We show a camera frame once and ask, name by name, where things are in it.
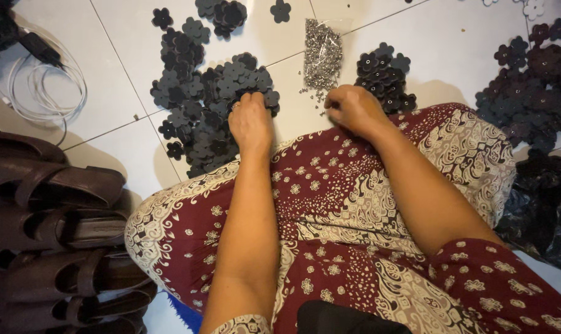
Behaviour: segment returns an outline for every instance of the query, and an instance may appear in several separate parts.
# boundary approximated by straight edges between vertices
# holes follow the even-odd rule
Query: blue mat
[[[202,325],[202,315],[187,307],[183,302],[177,300],[177,298],[172,296],[170,293],[167,293],[167,297],[171,306],[175,309],[177,316],[185,322],[194,334],[198,334],[200,326]]]

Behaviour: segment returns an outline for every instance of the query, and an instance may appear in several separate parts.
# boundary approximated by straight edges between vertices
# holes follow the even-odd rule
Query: stack of sandals
[[[125,179],[0,131],[0,334],[139,334],[156,285],[112,210]]]

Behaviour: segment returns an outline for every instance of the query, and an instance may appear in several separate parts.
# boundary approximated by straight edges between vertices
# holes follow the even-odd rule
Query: hand
[[[229,128],[240,147],[242,159],[270,156],[274,128],[270,111],[264,108],[264,95],[246,93],[229,114]]]
[[[324,107],[331,119],[367,141],[372,141],[378,130],[392,124],[380,102],[363,87],[345,84],[332,89]]]

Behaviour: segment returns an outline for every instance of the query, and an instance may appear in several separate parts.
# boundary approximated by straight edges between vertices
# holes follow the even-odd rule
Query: white tile floor
[[[442,102],[474,106],[474,94],[498,73],[493,59],[502,43],[519,35],[527,40],[534,24],[561,17],[561,0],[548,0],[546,13],[534,22],[522,15],[522,2],[499,1],[485,7],[479,0],[289,0],[288,23],[276,24],[269,13],[274,0],[240,0],[248,19],[230,41],[211,36],[201,70],[241,52],[251,52],[260,65],[269,65],[274,87],[281,94],[282,109],[274,124],[277,140],[331,126],[319,114],[321,105],[299,94],[302,87],[304,20],[345,19],[341,83],[353,83],[356,61],[362,52],[387,42],[412,60],[407,92],[418,97],[420,107]],[[197,18],[194,0],[20,0],[17,21],[60,40],[77,59],[89,89],[86,107],[68,126],[61,147],[72,164],[95,165],[121,171],[132,204],[151,193],[187,179],[189,166],[166,156],[165,141],[157,127],[167,117],[152,102],[151,81],[160,77],[162,32],[151,25],[152,9],[168,7],[173,27],[181,29],[188,16]],[[213,29],[210,22],[202,20]],[[0,59],[0,89],[6,93],[6,77],[12,63],[26,55],[14,46]],[[24,78],[17,93],[28,103]],[[73,87],[50,78],[49,90],[74,98]],[[32,125],[4,106],[0,99],[0,129],[59,141],[62,125]],[[561,134],[554,154],[561,155]],[[521,148],[517,156],[525,150]],[[561,292],[561,271],[520,255],[539,275]],[[145,316],[149,333],[185,333],[164,293]]]

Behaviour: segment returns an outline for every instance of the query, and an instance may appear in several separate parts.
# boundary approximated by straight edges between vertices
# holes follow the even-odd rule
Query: maroon fabric
[[[458,103],[393,115],[391,120],[492,225],[515,172],[504,135]],[[282,245],[271,324],[276,332],[295,333],[299,306],[319,299],[402,322],[415,333],[492,333],[514,326],[542,333],[561,327],[561,295],[510,251],[468,239],[463,241],[467,258],[452,260],[462,248],[456,242],[432,259],[422,254],[397,212],[380,158],[366,141],[332,128],[285,144],[272,161]],[[201,313],[236,169],[231,163],[158,192],[128,221],[126,243],[132,258]],[[503,271],[508,267],[495,261],[508,263],[516,272]],[[484,273],[481,266],[493,272]],[[450,276],[454,282],[446,287]],[[510,279],[518,282],[512,286],[532,284],[543,292],[530,288],[533,294],[524,298],[525,292],[510,288]],[[465,289],[468,280],[470,290]],[[526,308],[511,305],[514,297]],[[496,303],[480,298],[496,299],[504,307],[486,310],[483,304],[492,308]]]

